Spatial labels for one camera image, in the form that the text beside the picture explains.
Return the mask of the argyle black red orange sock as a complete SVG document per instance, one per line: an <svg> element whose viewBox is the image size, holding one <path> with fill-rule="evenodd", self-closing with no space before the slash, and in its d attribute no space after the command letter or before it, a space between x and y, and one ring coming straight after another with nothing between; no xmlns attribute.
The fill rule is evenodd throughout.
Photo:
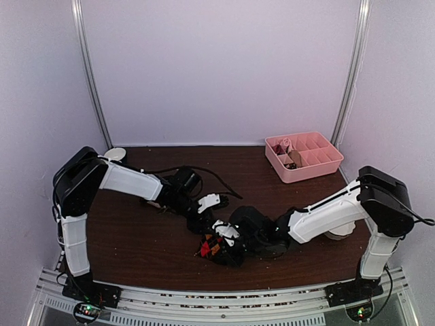
<svg viewBox="0 0 435 326"><path fill-rule="evenodd" d="M198 249L194 255L209 261L217 262L223 260L224 249L225 243L221 236L205 234L202 236Z"/></svg>

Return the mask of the striped beige green sock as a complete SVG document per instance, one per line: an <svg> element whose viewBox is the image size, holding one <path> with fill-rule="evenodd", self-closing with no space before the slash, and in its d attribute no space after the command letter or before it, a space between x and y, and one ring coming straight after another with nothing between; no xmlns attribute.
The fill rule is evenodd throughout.
<svg viewBox="0 0 435 326"><path fill-rule="evenodd" d="M157 202L154 202L154 201L151 201L151 200L145 200L145 199L142 198L140 200L140 203L141 203L141 205L152 207L153 209L156 210L156 212L158 214L164 214L164 213L166 213L168 211L168 207L167 206L165 206L165 205L162 206L162 205L158 204Z"/></svg>

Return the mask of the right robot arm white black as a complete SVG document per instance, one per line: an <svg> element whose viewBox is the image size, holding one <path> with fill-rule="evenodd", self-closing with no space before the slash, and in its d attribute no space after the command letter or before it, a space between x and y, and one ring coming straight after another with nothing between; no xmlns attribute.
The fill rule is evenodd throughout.
<svg viewBox="0 0 435 326"><path fill-rule="evenodd" d="M348 236L359 220L372 221L374 228L355 279L325 288L329 306L340 306L382 294L381 275L398 242L417 223L434 225L433 219L411 209L402 181L365 166L347 187L303 209L292 207L275 221L252 206L241 206L211 230L223 242L220 253L238 262L246 255L276 257L321 234Z"/></svg>

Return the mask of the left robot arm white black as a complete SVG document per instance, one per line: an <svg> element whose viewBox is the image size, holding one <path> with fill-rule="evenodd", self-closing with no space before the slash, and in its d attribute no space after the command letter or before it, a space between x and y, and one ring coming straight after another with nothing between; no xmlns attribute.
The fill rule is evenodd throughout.
<svg viewBox="0 0 435 326"><path fill-rule="evenodd" d="M221 194L202 198L192 192L203 180L197 166L149 171L81 148L54 175L52 214L58 225L58 243L65 254L67 280L63 296L101 308L115 308L121 288L96 283L87 253L86 220L99 191L138 197L186 218L188 229L200 234L211 227L214 209L227 206L228 197L240 198L227 183Z"/></svg>

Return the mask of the rolled socks in box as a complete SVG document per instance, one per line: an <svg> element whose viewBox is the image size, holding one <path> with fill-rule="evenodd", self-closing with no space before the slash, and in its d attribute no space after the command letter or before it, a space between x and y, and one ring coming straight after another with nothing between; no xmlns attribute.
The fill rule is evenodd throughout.
<svg viewBox="0 0 435 326"><path fill-rule="evenodd" d="M273 146L273 152L279 156L286 169L294 170L303 167L302 156L289 138L281 139Z"/></svg>

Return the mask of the white scalloped bowl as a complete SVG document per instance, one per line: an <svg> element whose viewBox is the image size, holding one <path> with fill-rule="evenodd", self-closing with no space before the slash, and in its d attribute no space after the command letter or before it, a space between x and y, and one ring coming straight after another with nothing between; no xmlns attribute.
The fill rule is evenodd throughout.
<svg viewBox="0 0 435 326"><path fill-rule="evenodd" d="M334 228L324 233L324 235L331 240L344 240L348 236L350 236L355 229L355 223L347 223L340 227Z"/></svg>

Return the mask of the dark bowl white inside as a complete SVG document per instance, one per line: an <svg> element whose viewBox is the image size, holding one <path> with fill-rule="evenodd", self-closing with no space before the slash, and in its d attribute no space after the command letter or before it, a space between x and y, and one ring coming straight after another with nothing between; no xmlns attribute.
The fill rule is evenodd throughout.
<svg viewBox="0 0 435 326"><path fill-rule="evenodd" d="M127 163L128 162L128 154L125 148L123 147L113 147L109 150L107 150L103 157L109 159L109 160L115 160L119 161L121 163Z"/></svg>

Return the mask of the pink divided organizer box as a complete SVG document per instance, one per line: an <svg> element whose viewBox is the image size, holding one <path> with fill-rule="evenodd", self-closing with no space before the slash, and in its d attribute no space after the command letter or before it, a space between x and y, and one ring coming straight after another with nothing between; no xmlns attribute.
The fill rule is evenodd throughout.
<svg viewBox="0 0 435 326"><path fill-rule="evenodd" d="M289 138L302 156L302 168L288 170L273 152L281 139ZM265 138L265 156L283 183L295 183L335 173L344 156L319 132L302 132Z"/></svg>

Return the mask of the left aluminium frame post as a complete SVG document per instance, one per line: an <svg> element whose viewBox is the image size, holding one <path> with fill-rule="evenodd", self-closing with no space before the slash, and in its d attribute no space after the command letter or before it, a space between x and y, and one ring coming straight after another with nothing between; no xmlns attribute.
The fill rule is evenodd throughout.
<svg viewBox="0 0 435 326"><path fill-rule="evenodd" d="M73 14L73 21L75 25L75 30L77 33L77 38L79 41L80 52L82 55L82 62L84 66L86 85L88 87L90 100L92 103L92 108L96 115L97 124L103 136L103 140L105 142L105 146L108 149L113 147L113 143L111 137L109 135L109 129L107 126L107 122L105 119L105 115L103 113L103 108L101 105L100 96L97 90L97 83L94 76L94 71L92 68L92 61L90 57L90 49L88 45L88 40L86 37L86 27L84 22L82 1L80 0L72 0L71 1L71 9Z"/></svg>

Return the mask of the aluminium frame post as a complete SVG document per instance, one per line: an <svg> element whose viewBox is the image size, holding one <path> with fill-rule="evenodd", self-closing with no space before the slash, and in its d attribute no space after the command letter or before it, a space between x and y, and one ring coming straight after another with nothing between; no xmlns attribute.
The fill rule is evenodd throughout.
<svg viewBox="0 0 435 326"><path fill-rule="evenodd" d="M341 104L338 110L338 115L331 138L331 143L336 147L338 147L343 140L353 105L354 95L356 93L356 82L360 69L362 68L366 39L368 35L371 3L372 1L369 0L360 1L351 60L349 63Z"/></svg>
<svg viewBox="0 0 435 326"><path fill-rule="evenodd" d="M86 27L84 22L82 1L80 0L72 0L71 1L71 9L73 14L73 21L75 25L75 30L77 33L77 38L79 41L80 52L82 55L82 62L84 66L86 85L88 87L90 100L92 103L92 108L96 115L97 124L103 136L103 140L105 142L105 146L108 149L113 147L113 143L111 137L109 135L109 129L107 126L107 122L105 119L105 115L103 113L103 108L101 105L100 96L97 90L97 83L94 76L94 71L92 68L92 61L90 57L90 49L88 45L88 40L86 37Z"/></svg>

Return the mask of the right aluminium frame post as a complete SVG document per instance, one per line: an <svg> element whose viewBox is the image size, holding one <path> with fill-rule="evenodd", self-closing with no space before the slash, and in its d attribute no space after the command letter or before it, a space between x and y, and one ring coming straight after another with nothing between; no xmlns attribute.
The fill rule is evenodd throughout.
<svg viewBox="0 0 435 326"><path fill-rule="evenodd" d="M366 39L368 35L371 3L372 1L369 0L360 1L351 60L349 63L341 104L338 110L338 115L331 138L331 143L336 147L338 147L343 140L353 105L354 95L356 93L356 82L360 69L362 68Z"/></svg>

